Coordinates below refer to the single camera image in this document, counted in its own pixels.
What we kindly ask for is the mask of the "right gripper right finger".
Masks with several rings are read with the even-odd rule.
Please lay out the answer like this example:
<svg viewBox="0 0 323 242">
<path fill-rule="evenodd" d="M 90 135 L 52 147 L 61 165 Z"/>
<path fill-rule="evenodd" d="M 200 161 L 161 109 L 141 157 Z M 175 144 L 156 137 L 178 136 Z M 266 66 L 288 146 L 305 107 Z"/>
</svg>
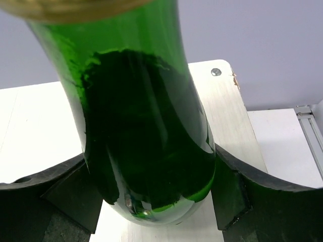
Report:
<svg viewBox="0 0 323 242">
<path fill-rule="evenodd" d="M 224 241 L 322 241 L 322 189 L 269 175 L 216 145 L 211 187 Z"/>
</svg>

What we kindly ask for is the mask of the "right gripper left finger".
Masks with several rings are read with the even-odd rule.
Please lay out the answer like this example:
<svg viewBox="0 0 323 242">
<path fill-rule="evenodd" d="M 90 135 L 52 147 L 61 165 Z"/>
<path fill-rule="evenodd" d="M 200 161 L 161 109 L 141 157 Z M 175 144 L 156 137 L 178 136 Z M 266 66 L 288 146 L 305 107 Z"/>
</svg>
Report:
<svg viewBox="0 0 323 242">
<path fill-rule="evenodd" d="M 1 184 L 1 241 L 89 241 L 102 197 L 83 155 Z"/>
</svg>

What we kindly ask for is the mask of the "green glass bottle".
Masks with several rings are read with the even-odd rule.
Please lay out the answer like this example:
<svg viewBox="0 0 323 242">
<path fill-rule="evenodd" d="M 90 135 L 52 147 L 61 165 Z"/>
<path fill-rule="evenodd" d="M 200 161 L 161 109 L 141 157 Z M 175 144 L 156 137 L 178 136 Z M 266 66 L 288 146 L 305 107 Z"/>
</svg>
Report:
<svg viewBox="0 0 323 242">
<path fill-rule="evenodd" d="M 25 19 L 68 98 L 91 177 L 126 219 L 178 224 L 208 195 L 215 146 L 177 1 L 1 1 Z"/>
</svg>

